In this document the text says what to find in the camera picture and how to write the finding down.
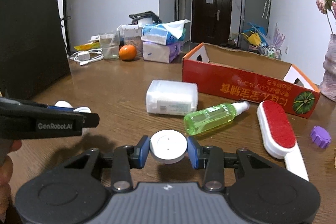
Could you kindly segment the person left hand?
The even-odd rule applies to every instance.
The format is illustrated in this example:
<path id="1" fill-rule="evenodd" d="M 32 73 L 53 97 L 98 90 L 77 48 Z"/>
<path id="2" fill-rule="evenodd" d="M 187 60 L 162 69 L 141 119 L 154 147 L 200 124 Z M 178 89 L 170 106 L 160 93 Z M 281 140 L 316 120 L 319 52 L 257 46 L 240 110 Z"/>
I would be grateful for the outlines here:
<path id="1" fill-rule="evenodd" d="M 21 140 L 15 140 L 5 157 L 5 162 L 1 165 L 1 221 L 6 218 L 6 212 L 9 208 L 11 187 L 9 182 L 13 175 L 13 161 L 8 156 L 9 153 L 18 151 L 22 146 Z"/>

